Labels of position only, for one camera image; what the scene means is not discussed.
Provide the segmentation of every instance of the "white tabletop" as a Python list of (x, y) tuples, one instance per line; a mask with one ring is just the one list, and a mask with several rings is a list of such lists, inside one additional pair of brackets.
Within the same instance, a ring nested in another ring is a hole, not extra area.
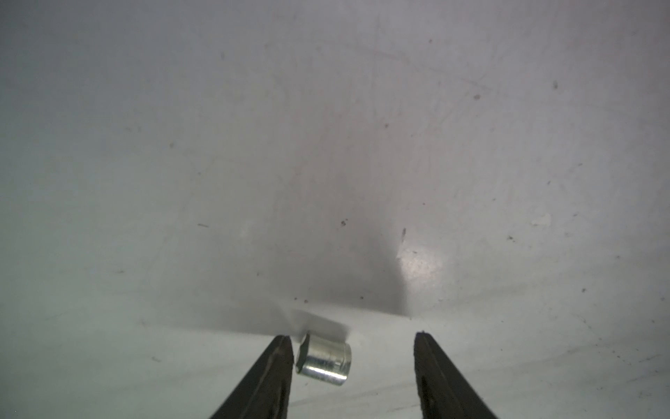
[(271, 337), (418, 418), (431, 333), (501, 418), (670, 409), (664, 0), (11, 2), (0, 416), (207, 418)]

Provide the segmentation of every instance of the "scratch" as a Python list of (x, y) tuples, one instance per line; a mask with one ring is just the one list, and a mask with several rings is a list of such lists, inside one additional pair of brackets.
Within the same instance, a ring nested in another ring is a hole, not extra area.
[[(212, 167), (212, 165), (218, 159), (219, 159), (219, 156), (213, 156), (212, 157), (210, 162), (207, 164), (207, 166), (205, 166), (205, 169), (202, 171), (202, 177), (198, 178), (200, 182), (202, 182), (202, 179), (207, 175), (207, 172), (209, 171), (209, 169)], [(195, 187), (191, 188), (191, 193), (189, 193), (188, 197), (186, 197), (186, 200), (184, 200), (184, 203), (182, 204), (182, 207), (179, 209), (179, 212), (177, 213), (177, 218), (174, 221), (174, 223), (172, 224), (172, 227), (174, 227), (174, 225), (180, 224), (182, 222), (182, 219), (184, 218), (184, 215), (186, 214), (186, 210), (188, 209), (188, 207), (191, 203), (191, 200), (193, 200), (193, 197), (195, 196), (197, 191), (198, 191), (197, 185)], [(149, 265), (147, 266), (147, 271), (145, 272), (144, 278), (143, 278), (143, 281), (142, 281), (143, 284), (147, 283), (147, 280), (149, 278), (149, 274), (151, 273), (151, 270), (156, 265), (156, 262), (158, 262), (158, 259), (160, 258), (161, 254), (163, 253), (163, 249), (168, 244), (168, 242), (172, 239), (172, 237), (174, 236), (174, 234), (177, 230), (178, 229), (173, 228), (172, 231), (170, 231), (163, 238), (163, 241), (161, 242), (160, 247), (158, 248), (158, 251), (153, 256), (153, 258), (149, 262)]]
[(416, 403), (416, 404), (412, 404), (410, 406), (401, 406), (399, 408), (393, 408), (393, 409), (387, 410), (386, 413), (397, 412), (398, 410), (412, 409), (412, 408), (416, 408), (420, 405), (421, 404)]
[(656, 355), (653, 355), (652, 357), (644, 358), (642, 361), (638, 361), (638, 363), (640, 363), (640, 362), (651, 361), (652, 359), (654, 359), (654, 358), (658, 358), (658, 357), (660, 357), (660, 356), (661, 356), (661, 354), (660, 354), (660, 353), (657, 353)]
[(66, 315), (66, 314), (68, 314), (68, 313), (71, 313), (71, 312), (73, 312), (73, 311), (74, 311), (74, 310), (66, 310), (66, 311), (64, 311), (64, 312), (60, 312), (60, 313), (58, 313), (58, 314), (54, 314), (53, 316), (49, 316), (49, 317), (45, 318), (45, 319), (43, 320), (43, 322), (48, 322), (48, 321), (50, 321), (50, 320), (54, 320), (55, 318), (59, 318), (59, 317), (64, 316), (64, 315)]
[(375, 46), (373, 47), (372, 50), (372, 55), (373, 55), (373, 73), (372, 73), (372, 80), (371, 80), (371, 85), (370, 85), (370, 100), (372, 101), (373, 104), (373, 117), (374, 120), (377, 121), (377, 103), (375, 101), (375, 91), (377, 90), (377, 55), (379, 54), (379, 51), (377, 50), (379, 46), (379, 19), (381, 18), (381, 11), (377, 12), (377, 18), (375, 19)]

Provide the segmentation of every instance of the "silver cylinder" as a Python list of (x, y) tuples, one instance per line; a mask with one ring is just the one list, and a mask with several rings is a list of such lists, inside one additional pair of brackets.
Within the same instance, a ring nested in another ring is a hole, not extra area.
[(351, 367), (351, 347), (308, 332), (295, 366), (298, 374), (342, 385)]

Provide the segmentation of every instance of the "metal socket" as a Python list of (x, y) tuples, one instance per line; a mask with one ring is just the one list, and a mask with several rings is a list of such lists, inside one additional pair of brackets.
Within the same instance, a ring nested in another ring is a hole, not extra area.
[(295, 366), (298, 374), (342, 385), (351, 368), (351, 347), (308, 332)]

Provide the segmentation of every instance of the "scuff mark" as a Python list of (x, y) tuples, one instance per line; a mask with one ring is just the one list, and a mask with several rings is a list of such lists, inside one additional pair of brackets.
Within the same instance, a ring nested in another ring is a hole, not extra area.
[(551, 214), (544, 214), (541, 217), (537, 217), (536, 219), (531, 221), (531, 225), (534, 227), (537, 226), (550, 226), (551, 225)]

